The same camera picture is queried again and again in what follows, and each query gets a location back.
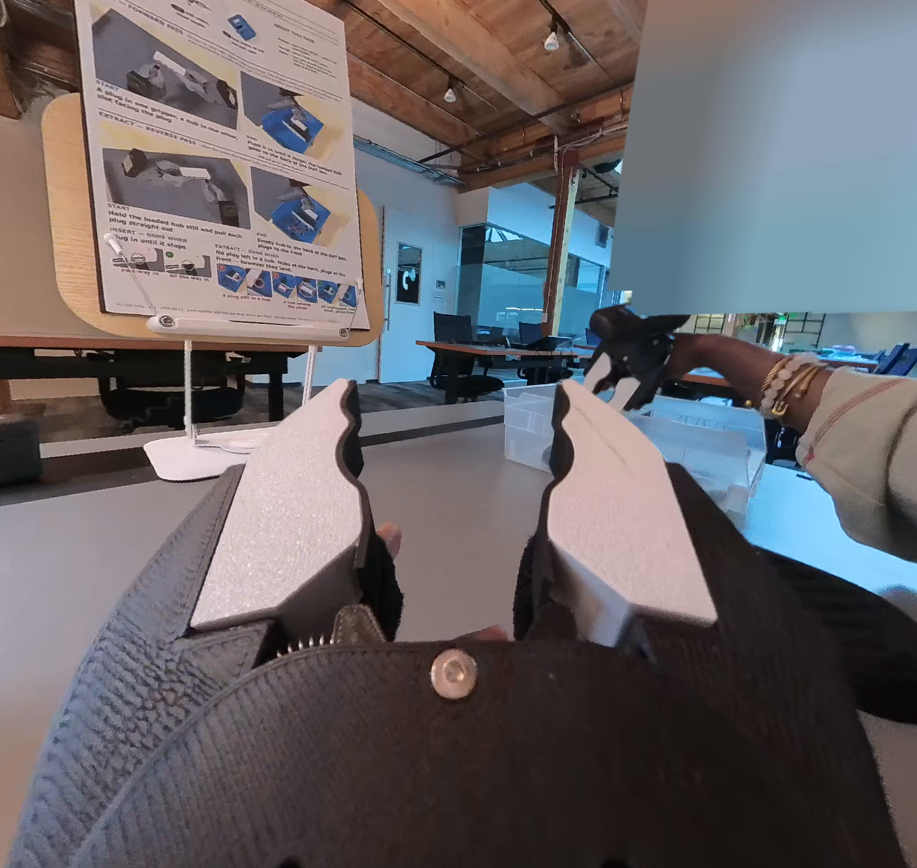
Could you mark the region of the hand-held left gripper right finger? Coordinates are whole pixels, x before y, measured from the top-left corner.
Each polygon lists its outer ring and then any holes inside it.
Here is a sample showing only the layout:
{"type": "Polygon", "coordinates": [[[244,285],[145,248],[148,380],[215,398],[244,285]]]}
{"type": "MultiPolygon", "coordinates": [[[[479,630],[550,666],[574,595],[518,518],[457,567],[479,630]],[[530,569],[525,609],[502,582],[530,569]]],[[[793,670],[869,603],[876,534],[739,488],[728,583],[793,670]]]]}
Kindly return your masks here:
{"type": "Polygon", "coordinates": [[[557,388],[555,411],[552,598],[570,610],[579,637],[613,647],[637,617],[713,626],[714,599],[662,454],[577,382],[557,388]]]}

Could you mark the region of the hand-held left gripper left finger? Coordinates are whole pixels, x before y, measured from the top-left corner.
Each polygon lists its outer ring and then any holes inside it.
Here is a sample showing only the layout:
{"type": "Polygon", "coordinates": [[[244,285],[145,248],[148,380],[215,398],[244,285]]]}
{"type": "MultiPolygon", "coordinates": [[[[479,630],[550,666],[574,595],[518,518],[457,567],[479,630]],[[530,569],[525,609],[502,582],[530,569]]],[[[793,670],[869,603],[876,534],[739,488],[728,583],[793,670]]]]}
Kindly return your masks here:
{"type": "Polygon", "coordinates": [[[328,637],[360,601],[373,531],[360,482],[356,384],[339,379],[249,455],[189,622],[214,632],[276,621],[295,642],[328,637]]]}

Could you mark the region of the clear plastic bin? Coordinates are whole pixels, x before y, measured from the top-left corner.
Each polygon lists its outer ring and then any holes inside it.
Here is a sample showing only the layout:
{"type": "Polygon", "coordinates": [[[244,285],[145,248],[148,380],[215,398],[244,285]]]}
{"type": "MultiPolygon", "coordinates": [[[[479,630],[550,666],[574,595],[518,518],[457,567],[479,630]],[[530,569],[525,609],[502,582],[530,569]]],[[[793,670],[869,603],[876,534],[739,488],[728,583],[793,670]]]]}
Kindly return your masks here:
{"type": "MultiPolygon", "coordinates": [[[[507,460],[549,471],[555,389],[511,387],[503,393],[507,460]]],[[[766,462],[760,415],[705,400],[656,396],[626,416],[667,462],[683,466],[736,526],[743,525],[766,462]]]]}

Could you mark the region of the person's right forearm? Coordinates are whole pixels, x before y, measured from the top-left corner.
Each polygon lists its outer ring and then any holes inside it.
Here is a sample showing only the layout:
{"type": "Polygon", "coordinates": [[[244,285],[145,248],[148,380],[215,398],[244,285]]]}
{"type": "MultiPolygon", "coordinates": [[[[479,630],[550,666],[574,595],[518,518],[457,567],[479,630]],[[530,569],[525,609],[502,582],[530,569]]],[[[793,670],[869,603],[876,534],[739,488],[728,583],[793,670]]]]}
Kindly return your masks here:
{"type": "Polygon", "coordinates": [[[801,423],[796,460],[831,496],[848,537],[915,563],[915,378],[784,357],[764,380],[759,408],[801,423]]]}

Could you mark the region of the person's right hand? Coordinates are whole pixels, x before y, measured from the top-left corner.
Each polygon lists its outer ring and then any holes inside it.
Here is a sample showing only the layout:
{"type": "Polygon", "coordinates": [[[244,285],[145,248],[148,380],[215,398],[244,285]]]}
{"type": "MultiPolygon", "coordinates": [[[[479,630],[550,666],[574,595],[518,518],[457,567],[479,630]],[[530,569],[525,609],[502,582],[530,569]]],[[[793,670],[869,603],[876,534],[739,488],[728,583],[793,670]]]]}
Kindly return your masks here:
{"type": "Polygon", "coordinates": [[[743,402],[758,407],[765,378],[781,357],[754,343],[719,334],[676,333],[666,363],[667,379],[697,369],[720,375],[743,402]]]}

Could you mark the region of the person's left hand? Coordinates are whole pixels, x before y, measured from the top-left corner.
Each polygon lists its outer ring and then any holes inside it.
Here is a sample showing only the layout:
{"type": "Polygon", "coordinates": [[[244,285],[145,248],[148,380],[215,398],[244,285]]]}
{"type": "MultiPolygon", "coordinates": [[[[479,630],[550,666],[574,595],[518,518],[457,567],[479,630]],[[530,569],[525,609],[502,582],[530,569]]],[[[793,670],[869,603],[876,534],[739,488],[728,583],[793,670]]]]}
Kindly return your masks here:
{"type": "MultiPolygon", "coordinates": [[[[394,522],[386,522],[376,533],[384,542],[393,560],[396,559],[401,550],[403,541],[403,531],[401,527],[394,522]]],[[[510,642],[510,636],[502,626],[493,624],[475,632],[460,635],[455,638],[455,642],[508,643],[510,642]]]]}

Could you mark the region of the wooden-edged office desk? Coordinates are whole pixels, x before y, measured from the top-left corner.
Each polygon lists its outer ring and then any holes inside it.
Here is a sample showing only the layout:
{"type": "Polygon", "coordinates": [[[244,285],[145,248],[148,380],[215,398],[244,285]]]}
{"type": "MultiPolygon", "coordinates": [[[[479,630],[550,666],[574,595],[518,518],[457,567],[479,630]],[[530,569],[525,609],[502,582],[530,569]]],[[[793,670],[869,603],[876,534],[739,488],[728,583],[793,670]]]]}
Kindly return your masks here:
{"type": "Polygon", "coordinates": [[[561,346],[555,349],[528,349],[522,346],[498,346],[483,343],[447,343],[416,341],[433,353],[429,382],[444,393],[444,403],[475,402],[496,393],[505,382],[494,376],[495,370],[515,367],[528,387],[556,384],[584,370],[592,358],[593,348],[561,346]]]}
{"type": "MultiPolygon", "coordinates": [[[[288,361],[305,353],[300,345],[195,344],[192,421],[222,422],[238,414],[252,375],[268,376],[268,418],[281,420],[288,361]]],[[[178,342],[4,336],[1,379],[3,406],[9,381],[91,379],[106,413],[128,429],[184,427],[184,348],[178,342]]]]}

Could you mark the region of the black office chair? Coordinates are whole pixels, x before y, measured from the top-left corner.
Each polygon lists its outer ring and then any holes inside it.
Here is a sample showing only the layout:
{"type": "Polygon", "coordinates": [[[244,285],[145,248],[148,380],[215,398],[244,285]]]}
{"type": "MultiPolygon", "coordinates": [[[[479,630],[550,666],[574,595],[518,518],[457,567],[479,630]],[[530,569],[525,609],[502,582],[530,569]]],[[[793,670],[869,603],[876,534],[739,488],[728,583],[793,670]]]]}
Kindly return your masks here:
{"type": "MultiPolygon", "coordinates": [[[[473,340],[471,317],[434,313],[434,340],[437,343],[469,344],[473,340]]],[[[476,374],[476,358],[450,350],[435,350],[429,383],[442,391],[445,403],[475,402],[482,396],[502,391],[502,381],[487,373],[476,374]]]]}

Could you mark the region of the white phone booth door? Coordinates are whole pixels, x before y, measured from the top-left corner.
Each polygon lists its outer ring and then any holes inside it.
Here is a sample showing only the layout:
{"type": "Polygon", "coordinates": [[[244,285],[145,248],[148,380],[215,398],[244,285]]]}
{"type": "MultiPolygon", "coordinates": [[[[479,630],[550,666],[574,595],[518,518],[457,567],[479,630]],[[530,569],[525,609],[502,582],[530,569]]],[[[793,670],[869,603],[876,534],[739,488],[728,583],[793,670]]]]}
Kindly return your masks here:
{"type": "Polygon", "coordinates": [[[433,340],[435,313],[454,311],[458,257],[458,228],[384,208],[385,314],[378,357],[383,384],[427,378],[433,356],[417,342],[433,340]]]}

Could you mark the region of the black quilted wrist rest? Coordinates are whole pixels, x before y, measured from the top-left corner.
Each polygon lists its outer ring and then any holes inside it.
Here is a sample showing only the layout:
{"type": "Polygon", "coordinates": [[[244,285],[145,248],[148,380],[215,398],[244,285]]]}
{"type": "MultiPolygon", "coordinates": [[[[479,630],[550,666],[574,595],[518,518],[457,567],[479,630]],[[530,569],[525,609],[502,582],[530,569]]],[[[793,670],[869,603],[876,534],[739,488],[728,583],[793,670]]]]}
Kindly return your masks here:
{"type": "Polygon", "coordinates": [[[758,550],[832,636],[857,708],[915,725],[915,620],[863,587],[778,553],[758,550]]]}

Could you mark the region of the grey power adapter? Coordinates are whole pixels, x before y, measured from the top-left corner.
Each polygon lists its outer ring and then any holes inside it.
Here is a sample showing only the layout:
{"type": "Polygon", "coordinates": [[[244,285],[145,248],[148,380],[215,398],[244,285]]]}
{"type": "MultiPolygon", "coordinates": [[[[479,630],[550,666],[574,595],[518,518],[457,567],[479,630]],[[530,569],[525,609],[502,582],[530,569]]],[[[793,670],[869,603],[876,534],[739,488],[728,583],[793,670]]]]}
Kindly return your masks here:
{"type": "Polygon", "coordinates": [[[40,430],[33,418],[1,415],[1,487],[38,482],[42,476],[40,430]]]}

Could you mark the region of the large instruction board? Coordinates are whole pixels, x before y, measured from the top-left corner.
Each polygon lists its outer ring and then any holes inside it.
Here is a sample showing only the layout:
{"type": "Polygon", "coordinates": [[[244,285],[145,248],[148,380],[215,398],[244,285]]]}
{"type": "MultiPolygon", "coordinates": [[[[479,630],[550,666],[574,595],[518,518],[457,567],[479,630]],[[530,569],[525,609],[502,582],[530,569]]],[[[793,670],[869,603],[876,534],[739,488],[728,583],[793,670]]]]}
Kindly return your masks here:
{"type": "Polygon", "coordinates": [[[43,117],[55,276],[104,334],[357,348],[383,322],[343,22],[304,0],[74,0],[43,117]]]}

